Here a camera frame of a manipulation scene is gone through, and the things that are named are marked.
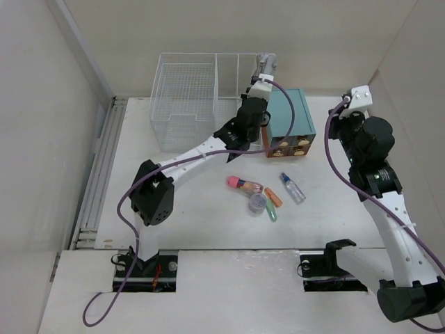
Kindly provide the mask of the pink capped marker tube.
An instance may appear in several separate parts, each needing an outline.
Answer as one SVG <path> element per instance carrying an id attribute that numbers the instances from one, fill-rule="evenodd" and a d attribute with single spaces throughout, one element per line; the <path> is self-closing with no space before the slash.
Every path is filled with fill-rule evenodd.
<path id="1" fill-rule="evenodd" d="M 233 175 L 227 178 L 227 185 L 232 189 L 237 189 L 248 195 L 262 193 L 264 190 L 264 186 L 260 183 L 242 180 L 241 178 Z"/>

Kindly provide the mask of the clear jar of paperclips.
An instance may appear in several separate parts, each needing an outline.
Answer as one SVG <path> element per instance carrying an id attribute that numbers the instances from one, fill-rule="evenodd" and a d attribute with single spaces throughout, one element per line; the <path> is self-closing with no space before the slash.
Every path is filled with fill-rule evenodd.
<path id="1" fill-rule="evenodd" d="M 267 205 L 267 197 L 262 193 L 253 193 L 248 202 L 248 208 L 253 214 L 261 214 Z"/>

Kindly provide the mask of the clear bottle blue cap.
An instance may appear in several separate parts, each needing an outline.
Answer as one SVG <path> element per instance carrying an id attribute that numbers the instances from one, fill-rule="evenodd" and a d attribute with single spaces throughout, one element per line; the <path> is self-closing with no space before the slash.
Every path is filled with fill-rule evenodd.
<path id="1" fill-rule="evenodd" d="M 281 179 L 286 187 L 288 194 L 292 197 L 296 204 L 301 204 L 306 200 L 306 196 L 298 187 L 298 185 L 286 174 L 281 173 Z"/>

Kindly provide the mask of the grey setup guide booklet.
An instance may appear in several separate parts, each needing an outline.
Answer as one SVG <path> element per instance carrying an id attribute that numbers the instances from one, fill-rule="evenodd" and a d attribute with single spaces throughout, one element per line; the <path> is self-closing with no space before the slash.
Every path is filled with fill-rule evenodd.
<path id="1" fill-rule="evenodd" d="M 277 56 L 275 53 L 258 53 L 256 56 L 256 75 L 266 74 L 275 75 L 277 69 Z"/>

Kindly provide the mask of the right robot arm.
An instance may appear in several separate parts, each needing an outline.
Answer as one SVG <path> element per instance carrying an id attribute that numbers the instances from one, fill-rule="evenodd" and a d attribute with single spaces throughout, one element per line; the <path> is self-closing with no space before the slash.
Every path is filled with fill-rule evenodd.
<path id="1" fill-rule="evenodd" d="M 393 323 L 416 324 L 419 317 L 444 311 L 444 265 L 416 233 L 405 211 L 401 183 L 387 162 L 395 143 L 392 126 L 360 111 L 348 116 L 333 111 L 325 125 L 327 157 L 331 139 L 340 142 L 349 160 L 348 176 L 332 160 L 328 163 L 373 219 L 391 266 L 370 261 L 355 242 L 343 239 L 330 244 L 333 250 L 323 255 L 323 268 L 331 274 L 352 274 L 375 294 L 382 313 Z"/>

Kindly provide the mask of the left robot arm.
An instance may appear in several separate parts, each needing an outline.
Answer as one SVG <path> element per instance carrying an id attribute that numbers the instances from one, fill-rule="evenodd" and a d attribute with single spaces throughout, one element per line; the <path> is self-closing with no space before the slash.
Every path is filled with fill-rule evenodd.
<path id="1" fill-rule="evenodd" d="M 156 226 L 171 215 L 175 191 L 199 174 L 226 164 L 250 151 L 259 138 L 268 101 L 247 97 L 234 118 L 197 147 L 175 159 L 155 164 L 144 161 L 131 185 L 131 209 L 138 216 L 135 229 Z"/>

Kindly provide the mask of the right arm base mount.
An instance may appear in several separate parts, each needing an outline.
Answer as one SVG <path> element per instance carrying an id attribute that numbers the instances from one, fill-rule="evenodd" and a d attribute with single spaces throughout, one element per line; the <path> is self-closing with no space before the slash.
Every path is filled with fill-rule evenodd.
<path id="1" fill-rule="evenodd" d="M 337 264 L 337 251 L 356 247 L 350 239 L 326 243 L 323 250 L 305 250 L 299 254 L 297 273 L 303 279 L 304 292 L 368 292 L 368 288 Z"/>

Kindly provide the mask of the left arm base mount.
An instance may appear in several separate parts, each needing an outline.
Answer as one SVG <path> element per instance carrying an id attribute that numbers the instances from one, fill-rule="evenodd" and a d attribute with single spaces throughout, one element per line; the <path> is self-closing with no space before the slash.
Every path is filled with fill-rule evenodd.
<path id="1" fill-rule="evenodd" d="M 117 292 L 124 282 L 133 259 L 134 252 L 132 248 L 126 253 L 119 252 L 111 257 L 111 264 L 115 267 L 112 284 L 113 292 Z M 176 292 L 178 262 L 178 250 L 160 250 L 148 261 L 137 260 L 122 288 L 122 292 Z"/>

